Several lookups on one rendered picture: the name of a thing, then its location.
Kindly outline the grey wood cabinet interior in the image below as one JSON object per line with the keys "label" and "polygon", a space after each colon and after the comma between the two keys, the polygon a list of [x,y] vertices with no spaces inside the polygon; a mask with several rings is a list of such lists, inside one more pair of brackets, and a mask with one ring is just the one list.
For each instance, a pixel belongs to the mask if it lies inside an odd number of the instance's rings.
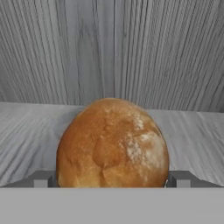
{"label": "grey wood cabinet interior", "polygon": [[150,113],[172,169],[224,186],[224,0],[0,0],[0,186],[52,170],[109,97]]}

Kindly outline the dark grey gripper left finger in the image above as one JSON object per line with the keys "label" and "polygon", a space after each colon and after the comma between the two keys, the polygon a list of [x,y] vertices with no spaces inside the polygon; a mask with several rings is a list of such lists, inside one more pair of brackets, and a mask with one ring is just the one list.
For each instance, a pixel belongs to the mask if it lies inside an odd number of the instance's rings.
{"label": "dark grey gripper left finger", "polygon": [[55,171],[35,171],[28,178],[20,179],[4,187],[16,188],[49,188],[57,187]]}

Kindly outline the round brown bread loaf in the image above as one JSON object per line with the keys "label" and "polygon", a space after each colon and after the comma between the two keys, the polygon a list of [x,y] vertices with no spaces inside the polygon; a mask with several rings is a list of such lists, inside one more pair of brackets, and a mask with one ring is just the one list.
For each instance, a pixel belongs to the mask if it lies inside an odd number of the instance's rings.
{"label": "round brown bread loaf", "polygon": [[95,101],[72,120],[59,141],[60,187],[163,187],[168,173],[161,130],[130,101]]}

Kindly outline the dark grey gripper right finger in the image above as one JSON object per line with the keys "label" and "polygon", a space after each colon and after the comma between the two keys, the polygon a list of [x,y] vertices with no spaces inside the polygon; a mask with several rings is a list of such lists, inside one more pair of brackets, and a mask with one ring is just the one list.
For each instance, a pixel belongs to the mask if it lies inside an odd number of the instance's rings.
{"label": "dark grey gripper right finger", "polygon": [[189,171],[169,171],[168,181],[166,183],[167,187],[177,187],[177,188],[208,188],[208,187],[219,187],[215,183],[197,178]]}

